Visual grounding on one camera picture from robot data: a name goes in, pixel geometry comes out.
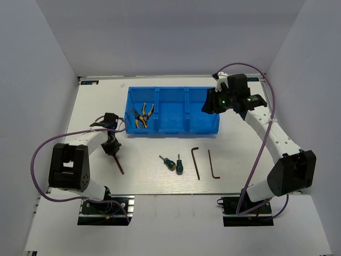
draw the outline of green screwdriver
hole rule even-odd
[[[167,167],[173,171],[175,169],[175,163],[172,160],[169,160],[168,158],[163,158],[162,156],[159,156],[163,161],[164,164],[167,165]]]
[[[180,160],[180,154],[178,154],[176,160],[176,173],[182,174],[182,171],[183,171],[182,161]]]

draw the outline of robotic arm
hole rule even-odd
[[[116,129],[118,116],[106,113],[103,121],[90,125],[93,129]],[[82,134],[70,143],[57,143],[53,147],[50,174],[50,187],[68,190],[81,196],[102,201],[110,199],[107,187],[91,179],[89,156],[99,146],[105,153],[114,156],[121,144],[115,133],[109,131],[93,131]]]
[[[270,120],[270,110],[260,95],[250,94],[246,75],[227,76],[219,73],[213,77],[217,80],[217,86],[207,90],[207,99],[201,111],[219,114],[233,109],[263,139]],[[265,180],[247,188],[246,194],[251,202],[311,186],[316,163],[313,151],[303,151],[277,122],[272,124],[266,147],[274,167]]]

